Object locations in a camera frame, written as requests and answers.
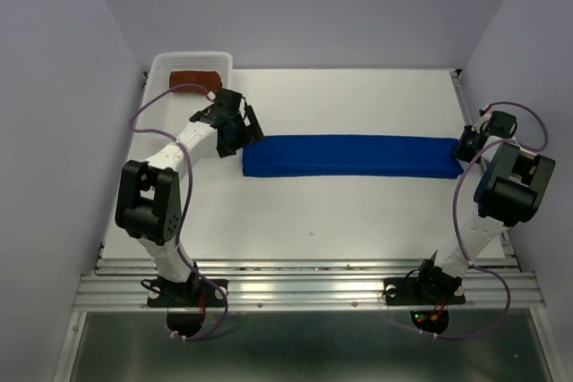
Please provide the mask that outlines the blue towel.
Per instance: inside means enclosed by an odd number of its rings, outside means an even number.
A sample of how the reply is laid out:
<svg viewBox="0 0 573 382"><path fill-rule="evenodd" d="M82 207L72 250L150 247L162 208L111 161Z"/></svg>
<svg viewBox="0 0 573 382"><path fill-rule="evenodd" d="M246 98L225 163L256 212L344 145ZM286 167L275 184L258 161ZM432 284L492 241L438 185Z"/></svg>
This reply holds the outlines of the blue towel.
<svg viewBox="0 0 573 382"><path fill-rule="evenodd" d="M388 176L456 179L463 168L451 156L451 138L318 134L274 135L243 150L243 175Z"/></svg>

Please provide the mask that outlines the brown towel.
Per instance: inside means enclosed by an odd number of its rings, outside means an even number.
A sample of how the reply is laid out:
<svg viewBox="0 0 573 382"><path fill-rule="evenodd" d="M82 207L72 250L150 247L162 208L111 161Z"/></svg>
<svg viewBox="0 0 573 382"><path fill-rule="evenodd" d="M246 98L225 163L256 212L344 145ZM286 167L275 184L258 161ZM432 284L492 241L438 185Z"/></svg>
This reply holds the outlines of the brown towel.
<svg viewBox="0 0 573 382"><path fill-rule="evenodd" d="M181 70L170 73L168 85L174 93L207 94L217 93L223 81L216 71Z"/></svg>

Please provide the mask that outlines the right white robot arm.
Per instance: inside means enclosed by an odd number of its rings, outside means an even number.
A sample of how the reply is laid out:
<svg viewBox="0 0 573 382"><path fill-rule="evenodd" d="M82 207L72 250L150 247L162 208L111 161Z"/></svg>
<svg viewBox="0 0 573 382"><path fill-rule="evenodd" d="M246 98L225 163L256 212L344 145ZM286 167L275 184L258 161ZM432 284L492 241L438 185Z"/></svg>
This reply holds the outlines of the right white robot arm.
<svg viewBox="0 0 573 382"><path fill-rule="evenodd" d="M454 238L425 259L412 280L412 291L421 301L433 301L443 291L453 293L466 271L495 237L529 222L543 202L556 161L516 140L517 118L487 106L479 120L467 125L452 152L466 168L452 202ZM473 166L486 164L477 184L474 213L461 223L458 198Z"/></svg>

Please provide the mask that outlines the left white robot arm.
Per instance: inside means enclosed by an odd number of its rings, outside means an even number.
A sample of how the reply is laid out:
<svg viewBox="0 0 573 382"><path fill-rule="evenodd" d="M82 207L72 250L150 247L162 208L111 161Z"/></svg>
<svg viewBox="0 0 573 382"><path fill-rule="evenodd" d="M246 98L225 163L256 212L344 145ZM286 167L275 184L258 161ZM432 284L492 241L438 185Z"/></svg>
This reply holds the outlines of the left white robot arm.
<svg viewBox="0 0 573 382"><path fill-rule="evenodd" d="M176 136L139 128L138 115L177 89L199 89L180 84L142 106L130 121L134 133L168 139L168 144L143 161L127 161L121 172L115 223L148 252L158 278L168 282L168 294L178 304L193 303L199 294L198 269L181 244L181 231L190 206L193 167L206 156L234 156L264 139L264 133L244 95L219 89L207 95L210 104L193 114Z"/></svg>

